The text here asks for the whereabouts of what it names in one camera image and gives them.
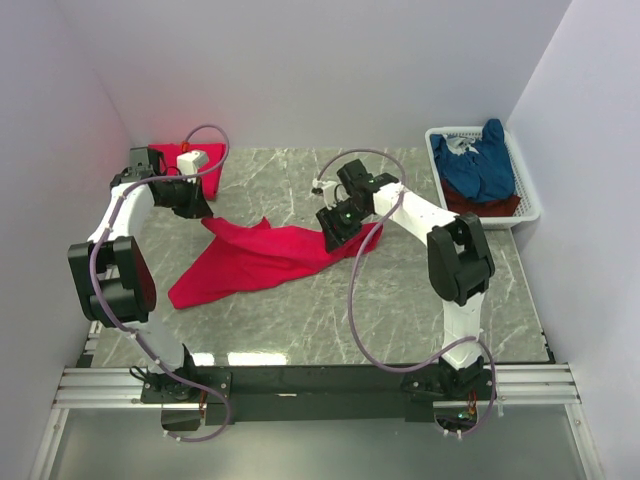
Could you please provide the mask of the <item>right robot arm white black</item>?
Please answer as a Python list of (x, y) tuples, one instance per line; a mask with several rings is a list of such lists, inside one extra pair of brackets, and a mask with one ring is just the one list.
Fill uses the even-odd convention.
[[(473, 213), (445, 210), (411, 192), (389, 173), (373, 175), (360, 160), (343, 165), (334, 184), (315, 179), (312, 191), (325, 205), (316, 218), (325, 249), (332, 253), (364, 231), (372, 215), (390, 220), (413, 235), (426, 248), (430, 284), (443, 302), (443, 347), (435, 359), (414, 366), (416, 390), (437, 398), (460, 399), (490, 381), (484, 363), (481, 308), (490, 279), (495, 273), (483, 226)], [(331, 197), (331, 188), (341, 186), (346, 196)]]

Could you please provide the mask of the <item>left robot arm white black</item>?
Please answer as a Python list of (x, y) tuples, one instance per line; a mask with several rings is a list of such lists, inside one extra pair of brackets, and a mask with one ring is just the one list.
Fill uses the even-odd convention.
[(202, 150), (181, 150), (174, 172), (163, 161), (158, 149), (131, 150), (129, 166), (110, 182), (99, 226), (69, 247), (67, 259), (85, 317), (118, 330), (145, 358), (147, 368), (132, 374), (186, 402), (199, 392), (200, 378), (187, 347), (154, 316), (156, 287), (136, 237), (156, 207), (185, 219), (212, 217), (201, 179), (209, 158)]

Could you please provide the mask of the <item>dark red t-shirt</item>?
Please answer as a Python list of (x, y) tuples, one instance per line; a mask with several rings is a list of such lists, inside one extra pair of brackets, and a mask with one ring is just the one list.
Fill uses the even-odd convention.
[(520, 204), (521, 198), (511, 195), (504, 200), (475, 203), (455, 191), (446, 181), (441, 182), (447, 209), (458, 214), (474, 213), (479, 217), (511, 217)]

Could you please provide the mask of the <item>blue t-shirt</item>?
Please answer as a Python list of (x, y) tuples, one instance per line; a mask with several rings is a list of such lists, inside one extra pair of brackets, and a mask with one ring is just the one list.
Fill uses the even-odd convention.
[(429, 136), (441, 180), (474, 203), (506, 200), (515, 179), (505, 132), (499, 119), (489, 119), (478, 138), (451, 134)]

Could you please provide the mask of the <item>aluminium rail frame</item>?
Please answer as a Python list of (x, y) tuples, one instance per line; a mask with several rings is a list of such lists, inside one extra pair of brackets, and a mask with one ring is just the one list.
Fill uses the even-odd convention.
[(465, 440), (397, 419), (254, 422), (216, 440), (161, 434), (157, 407), (127, 374), (133, 350), (93, 326), (64, 371), (34, 479), (600, 479), (604, 473), (564, 364), (497, 369), (492, 418)]

